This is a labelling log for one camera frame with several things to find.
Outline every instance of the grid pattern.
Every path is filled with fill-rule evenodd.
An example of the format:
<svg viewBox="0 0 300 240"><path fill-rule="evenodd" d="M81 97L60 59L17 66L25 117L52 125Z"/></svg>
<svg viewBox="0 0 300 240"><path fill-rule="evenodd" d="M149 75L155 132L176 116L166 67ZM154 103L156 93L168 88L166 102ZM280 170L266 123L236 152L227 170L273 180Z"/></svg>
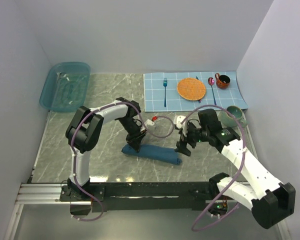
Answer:
<svg viewBox="0 0 300 240"><path fill-rule="evenodd" d="M215 79L215 73L227 75L230 79L230 85L226 89L220 89L214 84L213 92L216 104L220 107L227 108L235 105L241 109L247 109L248 105L243 100L237 83L235 71L209 71L209 72L155 72L146 73L143 75L144 81L144 104L146 112L182 112L192 111L195 108L214 104L214 97L211 86L208 84L208 78ZM182 98L177 92L177 84L185 78L198 77L206 87L206 94L201 103L198 101L190 101ZM166 107L164 107L165 87L164 78L167 78L168 84L166 87Z"/></svg>

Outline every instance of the mug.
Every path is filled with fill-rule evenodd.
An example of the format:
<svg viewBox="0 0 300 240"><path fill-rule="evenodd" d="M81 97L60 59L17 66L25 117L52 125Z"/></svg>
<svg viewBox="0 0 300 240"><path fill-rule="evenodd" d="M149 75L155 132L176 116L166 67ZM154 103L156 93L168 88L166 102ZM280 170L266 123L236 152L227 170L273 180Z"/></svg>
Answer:
<svg viewBox="0 0 300 240"><path fill-rule="evenodd" d="M235 116L235 118L243 128L247 125L247 121L244 119L244 113L242 112L241 108L237 106L228 106L226 110L230 112L233 116ZM233 128L237 126L236 121L232 117L230 117L225 111L220 112L219 119L221 123L227 127Z"/></svg>
<svg viewBox="0 0 300 240"><path fill-rule="evenodd" d="M230 77L227 75L220 75L219 73L216 73L215 75L216 79L216 85L220 89L226 89L230 84Z"/></svg>

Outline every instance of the folded blue cloth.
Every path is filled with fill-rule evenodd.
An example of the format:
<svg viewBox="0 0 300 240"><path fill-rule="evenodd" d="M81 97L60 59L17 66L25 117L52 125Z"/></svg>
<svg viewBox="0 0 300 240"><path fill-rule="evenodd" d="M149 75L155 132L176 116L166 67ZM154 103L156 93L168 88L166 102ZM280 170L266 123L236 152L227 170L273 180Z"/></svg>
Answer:
<svg viewBox="0 0 300 240"><path fill-rule="evenodd" d="M178 153L175 152L173 148L154 146L149 144L141 145L139 152L136 152L127 144L122 148L121 152L127 155L159 160L174 165L179 165L182 162L182 160L178 158Z"/></svg>

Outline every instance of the woven plate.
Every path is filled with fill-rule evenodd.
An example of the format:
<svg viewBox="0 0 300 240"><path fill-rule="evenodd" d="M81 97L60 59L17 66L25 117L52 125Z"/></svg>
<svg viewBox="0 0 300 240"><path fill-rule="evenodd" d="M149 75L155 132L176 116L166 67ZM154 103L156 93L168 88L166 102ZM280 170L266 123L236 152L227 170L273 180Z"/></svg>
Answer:
<svg viewBox="0 0 300 240"><path fill-rule="evenodd" d="M176 89L181 97L191 101L200 100L206 94L206 86L198 79L191 77L182 79Z"/></svg>

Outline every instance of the plastic bin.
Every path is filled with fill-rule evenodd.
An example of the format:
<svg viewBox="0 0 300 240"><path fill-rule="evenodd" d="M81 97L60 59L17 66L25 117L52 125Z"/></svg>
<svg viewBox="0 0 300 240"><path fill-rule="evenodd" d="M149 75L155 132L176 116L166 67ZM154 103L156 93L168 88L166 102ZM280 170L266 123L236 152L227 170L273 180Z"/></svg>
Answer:
<svg viewBox="0 0 300 240"><path fill-rule="evenodd" d="M55 112L75 112L86 99L90 66L62 62L51 68L40 97L40 105Z"/></svg>

